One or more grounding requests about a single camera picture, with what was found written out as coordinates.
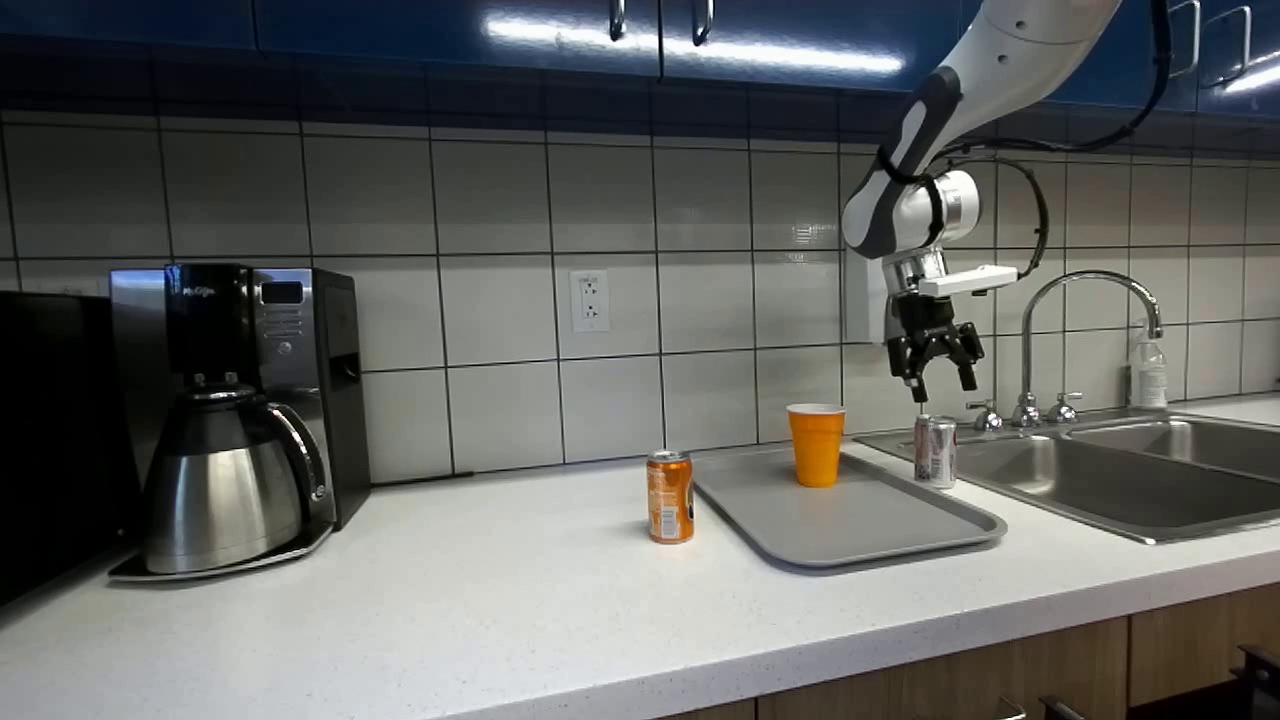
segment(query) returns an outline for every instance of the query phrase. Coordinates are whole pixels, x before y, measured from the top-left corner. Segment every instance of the wall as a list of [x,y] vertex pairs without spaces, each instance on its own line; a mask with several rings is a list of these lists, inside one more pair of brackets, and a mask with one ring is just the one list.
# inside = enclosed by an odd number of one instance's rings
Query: wall
[[[786,401],[903,428],[874,346],[844,346],[841,199],[866,143],[576,136],[208,115],[2,115],[0,288],[104,294],[116,266],[324,266],[358,283],[375,482],[618,462],[783,435]],[[1065,267],[1140,278],[1175,401],[1277,390],[1277,162],[1036,162],[1056,245],[1020,288],[965,299],[987,342],[976,401],[1012,408],[1020,314]],[[955,266],[1020,259],[1033,199],[978,170]],[[606,331],[576,331],[571,274],[606,274]],[[1125,294],[1036,318],[1036,393],[1119,404]],[[927,373],[959,412],[947,363]]]

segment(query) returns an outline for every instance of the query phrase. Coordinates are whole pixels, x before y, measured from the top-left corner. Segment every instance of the white tile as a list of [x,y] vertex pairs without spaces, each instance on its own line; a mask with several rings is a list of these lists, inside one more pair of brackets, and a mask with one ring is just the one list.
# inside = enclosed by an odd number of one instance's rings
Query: white tile
[[885,342],[885,304],[887,282],[881,259],[865,259],[857,253],[841,257],[844,274],[844,338],[848,346],[881,346]]
[[755,250],[834,250],[834,153],[752,153]]
[[1132,245],[1189,245],[1190,239],[1190,170],[1189,166],[1132,166]]
[[0,259],[2,257],[15,257],[7,203],[0,203]]
[[438,368],[436,259],[324,259],[354,282],[363,368]]
[[1280,390],[1280,320],[1244,326],[1244,380],[1238,393]]
[[[1020,162],[1045,193],[1047,220],[1058,225],[1068,209],[1068,166],[1065,162]],[[997,250],[1033,250],[1036,245],[1036,193],[1017,170],[1000,170],[1000,193],[997,193]],[[1051,229],[1047,245],[1058,250],[1068,235],[1065,229]]]
[[841,349],[761,351],[761,442],[786,442],[786,404],[841,404]]
[[546,253],[540,143],[436,143],[438,253]]
[[1080,393],[1074,408],[1125,412],[1129,408],[1125,361],[1129,361],[1125,330],[1068,331],[1065,390]]
[[1096,166],[1071,162],[1068,166],[1068,245],[1071,250],[1125,250],[1129,245],[1129,162],[1125,166]]
[[0,259],[0,294],[15,294],[15,266]]
[[307,136],[312,250],[436,253],[428,140]]
[[[1025,267],[1025,253],[1000,253],[1000,266],[1017,266]],[[1041,259],[1041,267],[1007,288],[997,288],[997,331],[1020,331],[1025,330],[1025,314],[1033,304],[1033,295],[1051,283],[1068,266],[1058,257]],[[1065,330],[1065,288],[1051,288],[1047,295],[1041,295],[1033,330],[1036,331],[1058,331]]]
[[1244,245],[1244,166],[1190,166],[1190,245]]
[[1248,245],[1272,245],[1280,250],[1280,203],[1277,203],[1277,187],[1280,187],[1280,170],[1253,170],[1248,172],[1248,216],[1244,216],[1244,239]]
[[615,132],[546,132],[546,143],[576,143],[576,148],[650,148],[648,136],[615,136]]
[[650,156],[648,148],[550,143],[554,253],[648,253]]
[[554,363],[453,368],[461,473],[558,464]]
[[755,346],[841,342],[841,257],[761,253],[755,257]]
[[546,257],[448,257],[438,267],[448,363],[554,357]]
[[542,143],[546,132],[524,132],[524,130],[431,130],[431,140],[442,140],[442,143]]
[[363,416],[375,483],[453,473],[442,373],[367,373]]
[[[1140,282],[1158,307],[1165,326],[1185,326],[1189,320],[1189,250],[1134,250],[1129,259],[1132,282]],[[1129,318],[1140,326],[1143,304],[1129,299]]]
[[[576,274],[605,274],[605,330],[580,331],[571,326]],[[657,351],[657,259],[650,257],[558,257],[558,357],[632,357]]]
[[18,257],[167,257],[156,132],[7,130],[7,172]]
[[118,259],[23,259],[23,294],[63,294],[63,295],[110,295],[110,267]]
[[300,136],[162,132],[176,257],[305,257]]
[[564,378],[564,458],[644,458],[663,446],[661,361],[576,361]]
[[1253,250],[1244,259],[1244,318],[1280,318],[1280,253]]
[[676,153],[743,153],[752,148],[743,136],[650,136],[650,148]]
[[1189,330],[1189,401],[1236,397],[1244,385],[1244,331],[1238,326],[1190,326]]
[[1165,330],[1158,351],[1165,351],[1165,397],[1173,404],[1189,401],[1189,330],[1185,326]]
[[1238,320],[1244,314],[1244,253],[1190,250],[1190,320]]
[[844,346],[844,431],[907,431],[914,404],[903,380],[887,378],[881,346]]
[[[1071,274],[1106,267],[1106,274],[1129,278],[1129,257],[1103,253],[1103,250],[1083,250],[1083,253],[1068,257],[1068,267]],[[1129,326],[1132,294],[1112,282],[1074,278],[1074,282],[1058,283],[1058,294],[1068,294],[1068,330],[1125,330]]]
[[752,153],[804,153],[804,156],[834,156],[834,140],[771,140],[771,136],[752,136]]
[[874,148],[866,143],[844,143],[841,156],[834,156],[834,211],[844,211],[848,198],[865,183],[865,178],[874,170]]
[[695,253],[661,259],[663,349],[752,349],[752,257]]
[[420,124],[333,124],[333,121],[305,121],[307,136],[363,136],[363,140],[431,140],[431,130]]
[[[997,338],[997,412],[1007,416],[1025,393],[1025,342]],[[1051,408],[1065,393],[1065,338],[1033,338],[1033,397]]]
[[755,446],[752,351],[667,357],[663,408],[672,449]]
[[657,153],[661,250],[747,250],[747,153]]
[[162,132],[219,132],[219,136],[295,136],[300,121],[256,115],[160,115]]

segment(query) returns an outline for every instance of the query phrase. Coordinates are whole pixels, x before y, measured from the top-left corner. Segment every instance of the sink faucet handle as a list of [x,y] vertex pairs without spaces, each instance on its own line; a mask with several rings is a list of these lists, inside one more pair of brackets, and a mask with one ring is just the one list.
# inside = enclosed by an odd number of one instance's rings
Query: sink faucet handle
[[1058,393],[1056,404],[1051,404],[1051,412],[1047,412],[1047,421],[1051,421],[1051,423],[1074,423],[1080,412],[1074,412],[1071,404],[1080,404],[1080,401],[1083,401],[1083,393]]
[[1025,397],[1017,401],[1007,423],[1017,423],[1017,428],[1036,428],[1036,423],[1045,423],[1033,393],[1025,393]]
[[976,416],[970,416],[970,428],[976,428],[976,431],[1003,431],[1003,416],[1000,416],[987,401],[976,401],[976,404],[965,404],[965,408],[976,412]]

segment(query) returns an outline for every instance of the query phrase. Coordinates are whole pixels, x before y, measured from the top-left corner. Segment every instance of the wooden cabinet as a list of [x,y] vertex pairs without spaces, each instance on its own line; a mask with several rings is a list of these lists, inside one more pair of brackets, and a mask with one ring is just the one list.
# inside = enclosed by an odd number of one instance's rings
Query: wooden cabinet
[[680,720],[1000,720],[1058,699],[1089,720],[1230,679],[1238,645],[1280,654],[1280,583],[1065,630]]
[[997,720],[1017,713],[1041,718],[1045,699],[1065,699],[1083,718],[1125,718],[1125,645],[1125,620],[1068,630],[764,696],[761,720]]
[[1238,645],[1280,647],[1280,583],[1129,620],[1132,707],[1230,679]]

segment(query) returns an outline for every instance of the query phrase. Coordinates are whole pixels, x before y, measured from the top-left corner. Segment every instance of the white countertop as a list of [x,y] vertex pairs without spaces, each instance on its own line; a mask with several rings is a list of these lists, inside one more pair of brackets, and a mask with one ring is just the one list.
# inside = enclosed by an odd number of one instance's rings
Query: white countertop
[[[1280,397],[1205,404],[1280,423]],[[661,718],[1280,582],[1280,528],[1143,549],[959,483],[997,549],[796,575],[714,512],[644,536],[638,464],[379,487],[317,557],[104,574],[0,618],[0,718]]]

